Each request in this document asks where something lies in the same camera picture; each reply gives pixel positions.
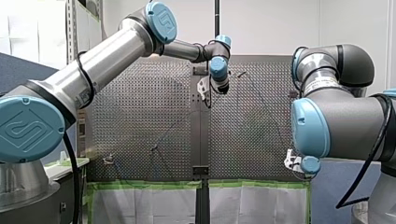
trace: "wire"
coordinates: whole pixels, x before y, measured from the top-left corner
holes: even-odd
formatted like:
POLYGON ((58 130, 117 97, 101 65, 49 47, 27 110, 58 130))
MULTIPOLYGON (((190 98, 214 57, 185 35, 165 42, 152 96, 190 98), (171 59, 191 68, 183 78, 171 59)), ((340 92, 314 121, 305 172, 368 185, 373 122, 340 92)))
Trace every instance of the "wire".
MULTIPOLYGON (((303 155, 302 154, 300 154, 298 151, 296 151, 295 149, 293 150, 293 152, 298 156, 298 157, 303 157, 303 155)), ((293 161, 293 164, 291 165, 291 173, 294 175, 294 177, 295 178, 297 178, 298 180, 301 180, 301 181, 311 181, 311 180, 313 180, 315 177, 317 177, 317 174, 314 174, 313 176, 309 176, 309 177, 303 177, 303 178, 300 178, 299 176, 297 176, 297 174, 299 174, 299 173, 297 173, 297 172, 295 172, 294 170, 292 170, 293 168, 294 168, 294 166, 295 165, 301 165, 299 162, 295 162, 295 161, 293 161)))
POLYGON ((225 44, 224 42, 218 41, 217 39, 213 39, 213 40, 210 40, 209 42, 207 42, 208 45, 211 44, 211 43, 219 43, 219 44, 221 44, 225 49, 227 49, 228 54, 231 55, 230 47, 227 44, 225 44))
POLYGON ((77 64, 78 64, 79 71, 80 71, 80 72, 82 73, 82 75, 85 77, 85 79, 86 79, 88 85, 90 86, 90 98, 88 99, 87 104, 83 105, 81 109, 83 109, 83 108, 87 107, 88 105, 90 105, 90 104, 92 103, 93 97, 94 97, 94 95, 95 95, 95 87, 93 86, 93 83, 92 83, 92 81, 91 81, 90 76, 88 76, 87 71, 85 71, 85 69, 82 67, 82 63, 81 63, 81 60, 80 60, 81 55, 83 55, 83 54, 86 53, 86 52, 87 52, 87 51, 82 51, 82 52, 80 52, 80 53, 77 55, 77 59, 76 59, 77 64))
POLYGON ((375 98, 382 98, 387 105, 387 112, 384 115, 384 121, 382 122, 382 126, 381 129, 379 130, 379 134, 378 137, 375 140, 375 143, 373 145, 373 148, 369 154, 369 157, 367 158, 367 160, 365 161, 365 163, 363 164, 363 166, 361 167, 361 170, 359 171, 356 179, 353 181, 352 185, 349 187, 349 190, 346 192, 346 194, 343 196, 343 198, 340 200, 340 202, 335 206, 335 208, 339 209, 341 207, 345 207, 354 203, 360 203, 360 202, 364 202, 367 201, 369 198, 361 198, 358 200, 354 200, 354 201, 350 201, 347 202, 347 199, 350 197, 350 195, 353 193, 353 191, 355 191, 356 187, 359 185, 359 183, 361 182, 361 180, 363 179, 365 173, 367 172, 367 169, 369 168, 371 162, 373 161, 377 151, 379 150, 379 147, 381 146, 381 142, 385 137, 385 133, 388 129, 389 126, 389 122, 390 122, 390 115, 391 112, 393 110, 393 103, 392 101, 389 99, 389 97, 387 95, 384 94, 375 94, 372 95, 371 97, 375 97, 375 98))
MULTIPOLYGON (((206 72, 208 73, 208 71, 209 71, 209 60, 207 58, 207 51, 205 49, 205 46, 203 46, 200 43, 194 43, 193 45, 198 46, 199 55, 201 55, 201 54, 203 55, 203 57, 204 57, 204 59, 206 61, 206 72)), ((206 107, 208 109, 212 108, 212 91, 210 90, 210 87, 209 87, 209 102, 210 102, 210 104, 207 102, 207 98, 204 99, 204 103, 205 103, 205 105, 206 105, 206 107)))
MULTIPOLYGON (((216 102, 218 101, 220 97, 218 96, 215 101, 213 102, 212 106, 214 106, 216 104, 216 102)), ((169 165, 167 164, 166 160, 163 157, 163 154, 161 153, 161 151, 159 150, 159 145, 163 142, 163 140, 169 135, 169 133, 176 127, 176 125, 178 125, 182 120, 184 120, 186 117, 188 117, 189 115, 191 115, 192 113, 198 112, 200 110, 193 110, 189 113, 187 113, 182 119, 179 119, 177 121, 175 121, 160 137, 158 137, 157 142, 154 144, 154 146, 150 149, 150 162, 151 162, 151 166, 154 167, 154 160, 152 159, 153 156, 153 152, 157 151, 158 155, 160 156, 161 162, 163 163, 163 165, 165 166, 166 171, 169 173, 169 175, 171 176, 172 179, 174 179, 174 176, 172 174, 171 169, 169 168, 169 165)))
MULTIPOLYGON (((209 73, 209 62, 206 61, 206 72, 209 73)), ((204 103, 208 109, 212 108, 212 84, 211 84, 212 74, 209 73, 209 103, 207 103, 207 98, 205 98, 204 103)))
POLYGON ((283 146, 285 146, 286 144, 283 142, 282 134, 281 134, 280 129, 279 129, 279 124, 276 122, 276 119, 275 119, 274 116, 272 115, 271 111, 269 111, 268 108, 265 107, 266 103, 265 103, 265 101, 264 101, 264 98, 262 97, 262 93, 259 91, 259 89, 256 88, 256 85, 254 84, 253 80, 251 79, 250 74, 248 74, 247 72, 245 72, 245 73, 243 73, 243 75, 247 75, 247 78, 249 79, 250 84, 251 84, 251 86, 253 87, 254 91, 256 91, 256 92, 258 93, 259 98, 260 98, 260 100, 262 101, 262 105, 263 105, 264 109, 265 109, 265 110, 267 111, 267 113, 269 114, 271 120, 273 120, 273 121, 275 122, 275 124, 276 124, 276 131, 277 131, 277 134, 279 135, 279 139, 280 139, 281 144, 282 144, 283 146))
POLYGON ((299 48, 297 48, 295 51, 294 51, 294 53, 293 53, 293 56, 291 57, 291 69, 290 69, 290 71, 291 71, 291 80, 293 81, 293 85, 294 85, 294 88, 297 90, 297 91, 299 91, 300 90, 300 87, 297 85, 297 80, 296 80, 296 77, 297 77, 297 74, 294 74, 294 60, 296 60, 296 54, 297 54, 297 52, 300 50, 300 49, 308 49, 307 47, 299 47, 299 48))
POLYGON ((306 76, 304 77, 304 80, 303 80, 303 82, 301 83, 301 86, 300 86, 300 93, 299 93, 300 98, 303 98, 303 91, 304 91, 304 87, 305 87, 306 81, 307 81, 314 73, 316 73, 317 71, 319 71, 319 70, 321 70, 321 69, 331 69, 331 70, 333 70, 333 71, 335 72, 335 77, 337 78, 337 80, 340 79, 340 72, 338 72, 338 70, 337 70, 336 68, 334 68, 334 67, 331 67, 331 66, 321 66, 321 67, 315 68, 314 70, 312 70, 311 72, 309 72, 308 75, 306 75, 306 76))
POLYGON ((72 163, 72 173, 74 182, 74 212, 73 212, 73 224, 78 224, 79 217, 79 206, 81 200, 79 199, 79 176, 78 176, 78 166, 77 159, 74 153, 72 144, 70 143, 69 136, 67 132, 64 133, 64 144, 66 145, 67 153, 69 154, 70 162, 72 163))

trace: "perforated metal panel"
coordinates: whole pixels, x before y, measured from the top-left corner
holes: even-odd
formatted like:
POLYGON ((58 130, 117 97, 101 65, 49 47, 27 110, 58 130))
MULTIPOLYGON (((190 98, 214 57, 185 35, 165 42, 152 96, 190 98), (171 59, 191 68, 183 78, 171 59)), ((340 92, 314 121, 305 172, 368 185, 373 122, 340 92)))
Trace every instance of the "perforated metal panel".
POLYGON ((188 62, 140 60, 95 97, 87 139, 91 181, 191 179, 190 71, 188 62), (110 153, 114 164, 104 165, 110 153))
POLYGON ((208 152, 210 178, 295 180, 283 165, 291 143, 290 57, 233 56, 230 69, 228 94, 214 94, 210 119, 194 128, 191 121, 205 116, 191 113, 196 92, 190 63, 156 58, 131 65, 88 111, 89 180, 192 179, 191 161, 197 161, 192 156, 203 152, 208 152), (241 72, 247 74, 237 78, 241 72), (205 130, 208 139, 199 139, 205 130), (151 153, 162 136, 161 155, 151 153), (191 139, 201 147, 208 141, 209 147, 192 153, 197 147, 191 139), (104 165, 102 158, 110 153, 115 163, 104 165))
POLYGON ((294 179, 290 147, 290 57, 233 56, 230 91, 212 108, 211 178, 294 179))

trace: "blue logo cap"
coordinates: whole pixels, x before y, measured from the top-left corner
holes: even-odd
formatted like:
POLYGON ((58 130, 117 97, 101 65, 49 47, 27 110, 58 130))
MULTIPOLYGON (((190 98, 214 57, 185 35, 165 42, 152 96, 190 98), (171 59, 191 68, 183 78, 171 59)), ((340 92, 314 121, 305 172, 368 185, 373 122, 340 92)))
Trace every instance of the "blue logo cap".
POLYGON ((218 35, 216 40, 226 44, 229 48, 231 47, 231 38, 227 35, 218 35))
POLYGON ((326 157, 330 151, 330 132, 319 107, 308 98, 293 102, 291 125, 294 146, 305 156, 326 157))
POLYGON ((315 175, 320 170, 320 161, 316 157, 306 156, 301 161, 301 170, 309 175, 315 175))
POLYGON ((30 96, 0 99, 0 161, 18 163, 47 156, 62 141, 64 117, 49 102, 30 96))
POLYGON ((396 88, 385 90, 384 94, 390 97, 396 97, 396 88))
POLYGON ((177 24, 172 11, 162 2, 151 2, 146 5, 146 18, 152 33, 163 44, 176 39, 177 24))
POLYGON ((227 78, 228 63, 223 57, 216 56, 210 61, 210 74, 213 80, 223 81, 227 78))

